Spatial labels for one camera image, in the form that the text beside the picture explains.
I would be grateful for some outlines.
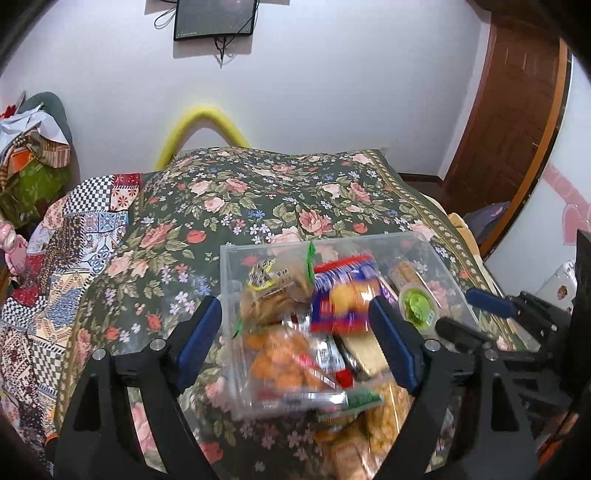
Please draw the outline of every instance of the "clear plastic box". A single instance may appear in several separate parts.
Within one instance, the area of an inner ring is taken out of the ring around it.
[[[441,316],[451,316],[458,322],[478,330],[476,316],[446,266],[424,237],[415,232],[363,235],[348,238],[314,241],[318,265],[352,255],[370,254],[381,275],[400,291],[407,284],[426,288],[435,297]],[[289,255],[296,262],[305,262],[308,242],[265,245],[222,245],[220,247],[222,329],[229,344],[229,358],[225,368],[232,413],[235,419],[276,416],[298,406],[281,400],[260,400],[248,379],[249,363],[253,355],[243,344],[242,336],[233,338],[239,324],[240,297],[252,265],[278,255]],[[434,323],[421,332],[436,338]]]

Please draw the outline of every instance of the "wooden baseboard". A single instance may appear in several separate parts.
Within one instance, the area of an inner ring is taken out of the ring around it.
[[[443,180],[437,175],[423,175],[421,173],[398,173],[404,181],[424,181],[427,183],[437,183],[441,185]]]

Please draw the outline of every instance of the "black cable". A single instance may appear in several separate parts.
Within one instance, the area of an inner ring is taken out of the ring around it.
[[[162,2],[166,2],[168,4],[176,4],[176,2],[173,2],[171,0],[161,0]],[[166,10],[166,12],[164,12],[163,14],[159,15],[156,20],[154,20],[154,28],[156,30],[162,30],[164,27],[166,27],[170,22],[172,22],[174,15],[170,15],[170,18],[163,22],[163,23],[158,23],[158,20],[160,20],[162,17],[165,17],[166,15],[169,15],[171,13],[173,13],[177,8],[176,7],[172,7],[169,8],[168,10]]]
[[[226,48],[230,45],[230,43],[232,43],[236,39],[236,37],[240,34],[240,32],[242,32],[242,30],[244,30],[246,28],[246,26],[252,22],[253,19],[256,23],[256,15],[258,13],[258,7],[259,7],[260,3],[261,3],[261,0],[255,0],[255,8],[254,8],[254,11],[252,12],[251,17],[246,21],[246,23],[244,23],[243,26],[241,26],[240,30],[238,30],[236,33],[233,33],[231,35],[229,42],[226,43],[226,39],[228,38],[229,35],[224,35],[222,37],[223,38],[222,46],[219,45],[220,37],[213,37],[213,42],[215,43],[216,48],[217,48],[218,52],[220,53],[220,61],[223,62],[223,56],[226,52]]]

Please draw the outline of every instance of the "wooden door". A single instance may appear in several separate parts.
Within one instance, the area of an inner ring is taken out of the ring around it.
[[[556,86],[558,37],[506,17],[493,17],[491,28],[479,95],[443,184],[460,215],[513,199],[540,144]]]

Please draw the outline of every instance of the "blue gripper pad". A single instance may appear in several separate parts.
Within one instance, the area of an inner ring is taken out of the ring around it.
[[[382,296],[374,298],[369,304],[369,324],[396,383],[411,394],[415,393],[421,385],[425,369],[423,337]]]
[[[466,301],[477,309],[490,312],[504,319],[515,317],[517,314],[517,309],[512,301],[502,299],[479,288],[468,289]]]
[[[176,386],[179,392],[183,392],[197,380],[207,352],[209,352],[221,323],[222,304],[218,299],[212,298],[201,314],[201,318],[197,321],[197,326],[191,333],[185,347],[177,357],[178,379]]]

